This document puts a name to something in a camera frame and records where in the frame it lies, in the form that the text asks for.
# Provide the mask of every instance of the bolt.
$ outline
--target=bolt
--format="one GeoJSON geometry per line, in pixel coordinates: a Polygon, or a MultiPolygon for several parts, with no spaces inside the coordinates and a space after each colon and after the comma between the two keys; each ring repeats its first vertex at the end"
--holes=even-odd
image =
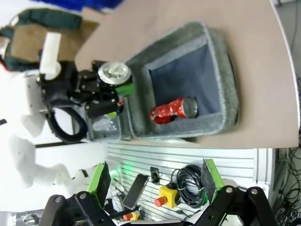
{"type": "Polygon", "coordinates": [[[256,189],[252,189],[252,190],[251,190],[251,193],[252,193],[252,194],[257,194],[257,190],[256,190],[256,189]]]}
{"type": "Polygon", "coordinates": [[[228,187],[228,188],[226,189],[226,192],[227,192],[227,193],[232,193],[232,192],[233,192],[233,189],[232,189],[231,187],[228,187]]]}
{"type": "Polygon", "coordinates": [[[81,194],[79,197],[80,197],[81,199],[84,199],[84,198],[86,197],[86,194],[83,193],[83,194],[81,194]]]}

